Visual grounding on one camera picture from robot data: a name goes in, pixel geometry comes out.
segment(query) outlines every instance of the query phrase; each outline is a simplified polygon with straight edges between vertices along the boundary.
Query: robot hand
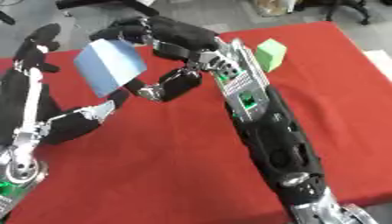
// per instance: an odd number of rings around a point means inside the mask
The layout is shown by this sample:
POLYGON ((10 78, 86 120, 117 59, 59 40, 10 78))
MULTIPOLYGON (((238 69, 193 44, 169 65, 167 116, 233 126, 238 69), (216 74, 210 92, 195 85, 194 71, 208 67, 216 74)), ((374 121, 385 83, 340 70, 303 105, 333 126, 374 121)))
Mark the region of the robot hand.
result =
POLYGON ((174 99, 200 84, 200 70, 211 72, 255 167, 294 223, 375 224, 357 206, 337 203, 319 158, 252 51, 238 38, 225 43, 216 36, 169 18, 137 17, 116 21, 90 38, 150 44, 159 57, 183 60, 185 66, 159 84, 133 80, 127 85, 133 94, 153 101, 174 99))
POLYGON ((182 60, 185 65, 159 79, 157 84, 146 85, 134 79, 125 87, 134 95, 155 102, 168 102, 201 83, 200 69, 195 61, 203 52, 214 52, 219 43, 217 33, 166 17, 133 17, 115 21, 108 28, 93 33, 90 38, 126 39, 132 43, 153 45, 153 52, 161 58, 182 60))
POLYGON ((117 90, 100 105, 62 111, 42 83, 43 72, 59 71, 46 63, 46 53, 60 46, 54 41, 59 33, 58 24, 37 29, 0 76, 0 219, 47 175, 47 165, 33 156, 40 144, 59 144, 98 128, 129 95, 117 90))

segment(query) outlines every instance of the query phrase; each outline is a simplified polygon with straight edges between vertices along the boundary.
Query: green cube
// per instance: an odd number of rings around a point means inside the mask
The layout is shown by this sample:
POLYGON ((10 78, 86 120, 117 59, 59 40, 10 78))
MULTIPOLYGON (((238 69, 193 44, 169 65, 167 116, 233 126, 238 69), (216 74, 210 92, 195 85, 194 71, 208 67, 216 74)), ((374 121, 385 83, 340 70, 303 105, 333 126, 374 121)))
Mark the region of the green cube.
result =
POLYGON ((269 73, 282 64, 286 51, 287 47, 285 45, 282 45, 273 38, 269 38, 257 46, 255 57, 262 70, 269 73))

